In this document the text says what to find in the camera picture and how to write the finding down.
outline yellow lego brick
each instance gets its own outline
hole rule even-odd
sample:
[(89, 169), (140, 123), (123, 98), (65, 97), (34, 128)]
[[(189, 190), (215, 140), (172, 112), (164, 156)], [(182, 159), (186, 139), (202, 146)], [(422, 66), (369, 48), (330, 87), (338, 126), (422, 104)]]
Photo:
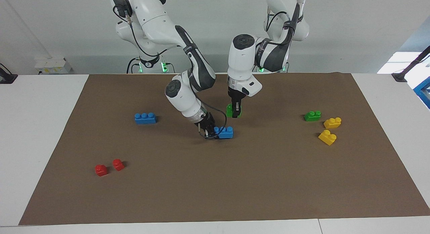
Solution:
[(330, 119), (328, 119), (328, 120), (326, 120), (324, 122), (324, 126), (327, 129), (337, 128), (337, 127), (339, 127), (341, 125), (341, 123), (342, 123), (342, 119), (341, 118), (336, 118), (336, 119), (335, 118), (330, 118)]
[(321, 139), (323, 142), (325, 142), (327, 145), (332, 145), (333, 142), (336, 141), (336, 135), (335, 134), (331, 134), (330, 131), (328, 130), (324, 130), (318, 137), (319, 139)]

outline red lego brick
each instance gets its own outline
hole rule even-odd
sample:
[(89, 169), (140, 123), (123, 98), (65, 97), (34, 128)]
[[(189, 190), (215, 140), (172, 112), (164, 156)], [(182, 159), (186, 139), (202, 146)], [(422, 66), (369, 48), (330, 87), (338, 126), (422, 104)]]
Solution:
[(95, 173), (96, 173), (98, 176), (102, 177), (103, 175), (108, 174), (108, 169), (106, 168), (106, 166), (105, 166), (105, 165), (101, 165), (101, 164), (99, 164), (99, 165), (97, 165), (97, 166), (95, 167)]
[(114, 168), (115, 168), (117, 171), (120, 171), (120, 170), (122, 170), (123, 168), (125, 168), (125, 166), (124, 166), (123, 162), (121, 162), (121, 160), (119, 160), (119, 159), (115, 159), (115, 160), (112, 162), (112, 164), (114, 165)]

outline table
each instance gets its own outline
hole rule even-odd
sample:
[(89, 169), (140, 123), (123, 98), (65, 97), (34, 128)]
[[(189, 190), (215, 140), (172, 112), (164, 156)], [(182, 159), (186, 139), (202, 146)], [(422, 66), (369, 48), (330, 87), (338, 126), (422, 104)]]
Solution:
[[(407, 86), (390, 75), (353, 74), (375, 116), (427, 205), (430, 155), (425, 126), (430, 113)], [(14, 227), (77, 102), (87, 75), (20, 76), (0, 87), (3, 139), (0, 176), (0, 233), (46, 232), (248, 232), (248, 233), (428, 233), (430, 217), (307, 219), (258, 222), (94, 224)]]

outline robotic arm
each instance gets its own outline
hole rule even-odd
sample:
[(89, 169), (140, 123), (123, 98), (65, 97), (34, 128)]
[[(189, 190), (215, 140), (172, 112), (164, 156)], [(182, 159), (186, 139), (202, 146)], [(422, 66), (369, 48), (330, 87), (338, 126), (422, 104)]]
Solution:
[(227, 71), (233, 118), (241, 114), (242, 99), (247, 95), (254, 96), (262, 89), (262, 84), (252, 75), (253, 68), (258, 66), (271, 72), (281, 70), (287, 63), (291, 41), (302, 41), (309, 34), (309, 25), (303, 19), (304, 2), (267, 0), (268, 17), (264, 26), (269, 38), (242, 34), (233, 39)]
[(133, 39), (134, 42), (131, 43), (137, 46), (144, 43), (174, 44), (183, 48), (192, 66), (172, 79), (166, 87), (166, 97), (184, 117), (203, 129), (206, 137), (215, 136), (215, 120), (195, 95), (195, 92), (213, 86), (215, 72), (185, 29), (175, 25), (169, 18), (163, 6), (166, 0), (112, 0), (112, 2), (118, 15), (126, 18), (130, 28), (127, 33), (139, 34), (141, 37), (141, 42)]

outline green block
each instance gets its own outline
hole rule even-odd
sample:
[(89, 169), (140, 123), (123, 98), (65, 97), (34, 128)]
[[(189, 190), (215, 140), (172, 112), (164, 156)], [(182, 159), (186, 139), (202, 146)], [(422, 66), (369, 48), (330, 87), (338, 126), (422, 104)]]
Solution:
[(304, 119), (307, 122), (318, 121), (321, 118), (321, 112), (319, 110), (309, 111), (306, 115), (304, 115)]
[(227, 105), (227, 110), (226, 110), (225, 114), (227, 115), (228, 118), (233, 117), (233, 107), (231, 104)]

